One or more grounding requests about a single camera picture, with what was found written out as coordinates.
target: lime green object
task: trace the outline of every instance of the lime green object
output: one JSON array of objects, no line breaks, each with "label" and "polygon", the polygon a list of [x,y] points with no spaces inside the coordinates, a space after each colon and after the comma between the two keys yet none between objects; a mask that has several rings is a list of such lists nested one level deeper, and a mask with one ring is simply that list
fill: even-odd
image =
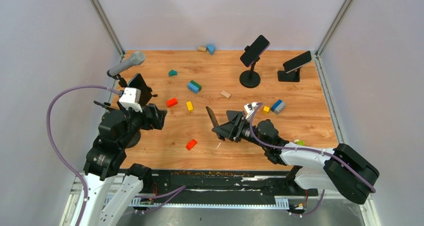
[{"label": "lime green object", "polygon": [[305,141],[303,140],[296,141],[295,143],[300,146],[306,146]]},{"label": "lime green object", "polygon": [[199,91],[201,91],[201,90],[202,90],[202,86],[201,86],[201,85],[199,85],[197,82],[195,82],[195,81],[193,81],[193,80],[191,80],[190,82],[191,82],[193,85],[197,86],[197,88],[199,88]]}]

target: white wall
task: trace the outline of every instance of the white wall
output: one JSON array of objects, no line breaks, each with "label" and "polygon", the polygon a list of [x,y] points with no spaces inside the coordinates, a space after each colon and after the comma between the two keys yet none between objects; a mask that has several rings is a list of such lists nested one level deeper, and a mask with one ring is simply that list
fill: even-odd
[{"label": "white wall", "polygon": [[128,49],[316,49],[344,0],[99,0]]},{"label": "white wall", "polygon": [[[74,175],[46,134],[52,98],[75,85],[110,86],[119,61],[89,0],[0,0],[1,225],[57,225]],[[53,108],[60,151],[78,170],[91,148],[109,93],[73,92]]]},{"label": "white wall", "polygon": [[348,144],[380,171],[382,225],[422,225],[424,0],[355,0],[324,55]]}]

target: gray floor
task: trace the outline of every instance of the gray floor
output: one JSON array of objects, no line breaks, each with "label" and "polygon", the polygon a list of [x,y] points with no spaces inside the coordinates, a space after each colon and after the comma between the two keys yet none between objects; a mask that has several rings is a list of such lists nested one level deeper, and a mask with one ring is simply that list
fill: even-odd
[{"label": "gray floor", "polygon": [[[309,210],[316,200],[310,200]],[[314,214],[303,218],[289,216],[282,210],[263,209],[200,209],[164,207],[145,215],[124,215],[118,226],[213,226],[213,225],[365,225],[358,205],[343,199],[324,200]]]}]

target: round stand base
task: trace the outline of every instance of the round stand base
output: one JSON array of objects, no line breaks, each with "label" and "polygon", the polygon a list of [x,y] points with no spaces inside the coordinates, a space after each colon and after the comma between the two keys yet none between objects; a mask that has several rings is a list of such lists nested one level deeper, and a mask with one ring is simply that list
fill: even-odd
[{"label": "round stand base", "polygon": [[137,145],[138,142],[140,142],[140,138],[142,137],[142,134],[140,131],[137,132],[137,134],[135,135],[134,139],[132,139],[132,141],[129,143],[127,148],[132,148],[134,146]]},{"label": "round stand base", "polygon": [[253,72],[252,77],[249,78],[250,71],[244,71],[240,74],[240,83],[247,88],[254,88],[261,83],[261,77],[257,72]]}]

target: wooden tabletop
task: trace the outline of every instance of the wooden tabletop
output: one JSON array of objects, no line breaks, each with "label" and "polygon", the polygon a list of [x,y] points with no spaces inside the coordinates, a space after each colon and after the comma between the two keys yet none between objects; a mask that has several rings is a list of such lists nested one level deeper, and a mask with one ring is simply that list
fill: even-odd
[{"label": "wooden tabletop", "polygon": [[[128,51],[128,57],[134,51]],[[141,140],[127,149],[123,168],[133,163],[156,169],[232,169],[232,170],[284,170],[288,167],[274,165],[257,145],[246,142],[221,142],[211,131],[212,123],[205,106],[215,112],[220,124],[227,122],[226,110],[242,111],[244,104],[264,102],[271,107],[278,99],[286,103],[276,115],[262,113],[254,119],[254,125],[269,118],[285,140],[301,139],[313,147],[336,147],[337,140],[327,110],[318,74],[313,62],[300,72],[299,83],[279,82],[277,71],[283,70],[283,62],[303,53],[302,51],[266,51],[256,64],[260,85],[253,89],[243,87],[240,73],[247,68],[240,62],[243,51],[216,51],[213,56],[199,51],[143,51],[146,61],[121,73],[127,82],[141,73],[147,85],[158,97],[152,98],[160,109],[167,109],[163,130],[142,131]],[[174,69],[177,76],[169,77]],[[202,86],[198,94],[187,88],[195,80]],[[231,93],[227,99],[220,93]],[[176,98],[178,104],[168,108],[167,100]],[[186,102],[194,107],[189,112]],[[187,143],[195,139],[197,145],[188,151]]]}]

